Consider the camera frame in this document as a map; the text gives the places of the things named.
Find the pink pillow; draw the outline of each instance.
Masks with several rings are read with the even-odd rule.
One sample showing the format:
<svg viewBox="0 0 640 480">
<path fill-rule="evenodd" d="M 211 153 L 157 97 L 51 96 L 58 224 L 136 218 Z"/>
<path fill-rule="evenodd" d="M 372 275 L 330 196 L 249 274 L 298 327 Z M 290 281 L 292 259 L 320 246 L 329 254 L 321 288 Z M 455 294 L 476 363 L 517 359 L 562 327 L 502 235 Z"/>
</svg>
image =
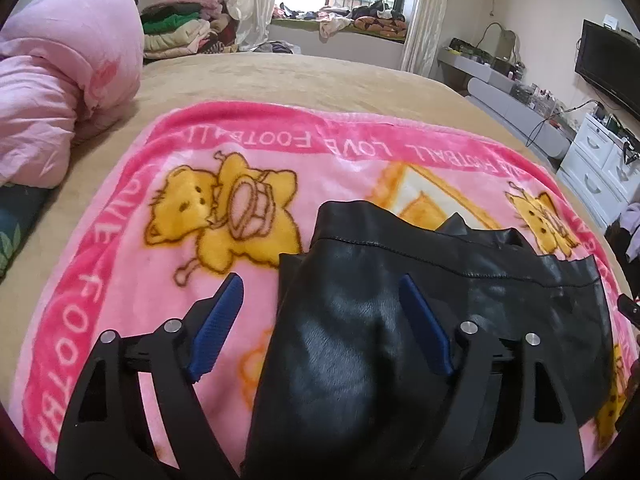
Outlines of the pink pillow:
<svg viewBox="0 0 640 480">
<path fill-rule="evenodd" d="M 40 57 L 0 61 L 0 185 L 55 187 L 65 176 L 78 85 Z"/>
<path fill-rule="evenodd" d="M 0 63 L 22 59 L 2 68 L 0 92 L 20 92 L 0 104 L 0 185 L 59 184 L 74 130 L 68 121 L 78 120 L 84 140 L 121 116 L 140 87 L 143 45 L 133 0 L 33 0 L 11 16 L 0 30 L 0 59 L 8 58 Z"/>
</svg>

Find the television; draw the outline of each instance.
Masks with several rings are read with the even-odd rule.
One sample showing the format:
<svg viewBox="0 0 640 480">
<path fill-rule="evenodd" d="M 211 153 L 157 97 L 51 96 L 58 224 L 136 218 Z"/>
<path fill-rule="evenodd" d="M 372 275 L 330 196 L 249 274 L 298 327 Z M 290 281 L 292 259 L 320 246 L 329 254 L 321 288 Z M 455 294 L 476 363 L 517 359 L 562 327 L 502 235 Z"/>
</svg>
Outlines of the television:
<svg viewBox="0 0 640 480">
<path fill-rule="evenodd" d="M 575 71 L 640 120 L 640 46 L 634 38 L 585 20 Z"/>
</svg>

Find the bed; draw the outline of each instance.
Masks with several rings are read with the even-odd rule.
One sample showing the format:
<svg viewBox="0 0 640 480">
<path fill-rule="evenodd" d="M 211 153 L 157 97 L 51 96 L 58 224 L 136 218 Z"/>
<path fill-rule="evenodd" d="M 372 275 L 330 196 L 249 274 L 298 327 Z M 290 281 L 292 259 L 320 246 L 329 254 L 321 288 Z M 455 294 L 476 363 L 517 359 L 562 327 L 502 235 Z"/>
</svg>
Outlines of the bed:
<svg viewBox="0 0 640 480">
<path fill-rule="evenodd" d="M 455 92 L 407 73 L 319 57 L 252 53 L 192 56 L 149 65 L 126 117 L 76 149 L 65 182 L 49 200 L 39 224 L 0 285 L 3 404 L 9 401 L 20 347 L 42 288 L 100 184 L 140 131 L 156 117 L 205 100 L 371 112 L 452 126 L 498 140 L 536 161 L 506 129 Z M 563 190 L 578 215 L 597 232 L 580 201 Z M 621 290 L 628 294 L 622 270 L 606 241 L 601 235 L 598 238 Z"/>
</svg>

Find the silver screw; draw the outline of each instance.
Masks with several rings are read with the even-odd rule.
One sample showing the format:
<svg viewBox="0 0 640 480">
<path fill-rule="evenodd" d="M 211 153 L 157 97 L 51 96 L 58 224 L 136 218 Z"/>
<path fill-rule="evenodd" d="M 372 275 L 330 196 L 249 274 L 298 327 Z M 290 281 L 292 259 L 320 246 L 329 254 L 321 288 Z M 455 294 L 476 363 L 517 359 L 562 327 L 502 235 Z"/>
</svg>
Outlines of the silver screw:
<svg viewBox="0 0 640 480">
<path fill-rule="evenodd" d="M 169 333 L 178 332 L 182 328 L 182 322 L 179 319 L 170 319 L 164 324 L 164 331 Z"/>
<path fill-rule="evenodd" d="M 526 336 L 524 336 L 524 339 L 526 339 L 527 343 L 529 343 L 531 346 L 538 346 L 540 344 L 540 336 L 538 334 L 534 334 L 533 332 L 530 332 Z"/>
<path fill-rule="evenodd" d="M 114 339 L 116 339 L 116 333 L 113 330 L 105 330 L 100 334 L 100 341 L 105 344 L 110 343 Z"/>
<path fill-rule="evenodd" d="M 473 335 L 478 331 L 478 325 L 476 325 L 473 321 L 463 321 L 460 324 L 460 330 L 465 334 Z"/>
</svg>

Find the blue gripper pad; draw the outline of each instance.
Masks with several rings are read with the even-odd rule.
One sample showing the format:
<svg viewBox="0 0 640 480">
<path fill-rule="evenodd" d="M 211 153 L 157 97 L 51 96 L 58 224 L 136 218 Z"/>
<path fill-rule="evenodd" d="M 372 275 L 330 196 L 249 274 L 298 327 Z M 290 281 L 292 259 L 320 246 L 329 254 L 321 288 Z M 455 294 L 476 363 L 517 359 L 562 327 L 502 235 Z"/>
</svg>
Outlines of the blue gripper pad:
<svg viewBox="0 0 640 480">
<path fill-rule="evenodd" d="M 242 278 L 235 276 L 193 339 L 191 362 L 187 368 L 192 383 L 198 382 L 213 369 L 226 336 L 238 316 L 243 298 Z"/>
<path fill-rule="evenodd" d="M 398 295 L 429 368 L 435 374 L 449 377 L 454 372 L 449 337 L 408 274 L 400 279 Z"/>
</svg>

